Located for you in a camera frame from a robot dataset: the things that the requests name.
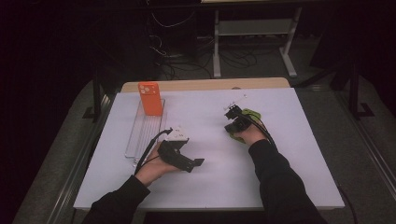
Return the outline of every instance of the forearm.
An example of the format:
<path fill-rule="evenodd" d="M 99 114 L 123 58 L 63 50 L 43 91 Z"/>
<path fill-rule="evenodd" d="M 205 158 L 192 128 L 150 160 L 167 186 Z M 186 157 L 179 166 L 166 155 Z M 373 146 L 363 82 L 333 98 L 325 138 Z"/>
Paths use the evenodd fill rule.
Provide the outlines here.
<path fill-rule="evenodd" d="M 271 223 L 326 223 L 305 193 L 288 160 L 261 140 L 249 149 L 260 180 L 262 203 Z"/>
<path fill-rule="evenodd" d="M 128 223 L 149 190 L 133 175 L 117 190 L 92 204 L 83 223 Z"/>

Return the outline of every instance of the black sweater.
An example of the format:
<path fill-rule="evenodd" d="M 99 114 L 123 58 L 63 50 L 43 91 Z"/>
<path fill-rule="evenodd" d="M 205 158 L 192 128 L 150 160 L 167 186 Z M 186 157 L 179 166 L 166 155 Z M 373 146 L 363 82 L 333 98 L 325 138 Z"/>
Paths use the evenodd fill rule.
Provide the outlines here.
<path fill-rule="evenodd" d="M 327 223 L 305 193 L 301 178 L 288 160 L 267 141 L 253 144 L 248 153 L 260 180 L 260 195 L 268 223 Z M 133 175 L 117 190 L 92 204 L 83 223 L 130 224 L 136 207 L 149 190 Z"/>

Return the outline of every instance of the yellow-green object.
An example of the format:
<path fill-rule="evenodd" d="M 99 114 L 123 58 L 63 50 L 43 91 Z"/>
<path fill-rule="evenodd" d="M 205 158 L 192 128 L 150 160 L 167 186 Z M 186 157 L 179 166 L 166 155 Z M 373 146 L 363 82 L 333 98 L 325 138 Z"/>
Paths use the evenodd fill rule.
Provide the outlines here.
<path fill-rule="evenodd" d="M 257 122 L 259 122 L 259 123 L 260 123 L 260 119 L 262 118 L 262 115 L 261 115 L 259 112 L 256 112 L 256 111 L 254 111 L 254 110 L 247 109 L 247 108 L 245 108 L 245 109 L 242 110 L 242 114 L 243 114 L 243 115 L 248 115 L 248 116 L 250 116 L 251 119 L 253 119 L 254 121 L 257 121 Z M 241 138 L 241 137 L 235 137 L 235 136 L 233 136 L 232 133 L 229 133 L 229 135 L 230 135 L 230 137 L 231 137 L 232 139 L 235 139 L 236 141 L 245 144 L 245 141 L 244 141 L 243 138 Z"/>

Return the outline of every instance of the orange phone case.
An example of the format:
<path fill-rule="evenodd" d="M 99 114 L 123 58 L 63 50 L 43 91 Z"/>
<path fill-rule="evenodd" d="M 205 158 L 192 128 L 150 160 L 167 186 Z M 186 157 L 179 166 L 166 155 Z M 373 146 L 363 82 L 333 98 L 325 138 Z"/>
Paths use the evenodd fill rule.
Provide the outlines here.
<path fill-rule="evenodd" d="M 148 116 L 161 116 L 163 114 L 163 102 L 161 101 L 160 88 L 156 82 L 137 83 L 140 99 Z"/>

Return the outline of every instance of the person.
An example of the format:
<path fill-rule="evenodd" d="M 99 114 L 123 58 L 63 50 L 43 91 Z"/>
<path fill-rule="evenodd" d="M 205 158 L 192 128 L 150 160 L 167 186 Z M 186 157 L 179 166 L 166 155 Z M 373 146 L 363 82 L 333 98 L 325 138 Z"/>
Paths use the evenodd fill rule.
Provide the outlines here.
<path fill-rule="evenodd" d="M 327 223 L 307 196 L 302 179 L 256 126 L 250 125 L 234 136 L 242 138 L 249 145 L 248 153 L 260 180 L 260 195 L 267 223 Z M 148 156 L 148 161 L 154 160 L 143 165 L 119 189 L 93 203 L 83 223 L 130 224 L 136 207 L 150 193 L 147 187 L 162 175 L 178 170 L 158 157 L 158 148 L 159 145 Z"/>

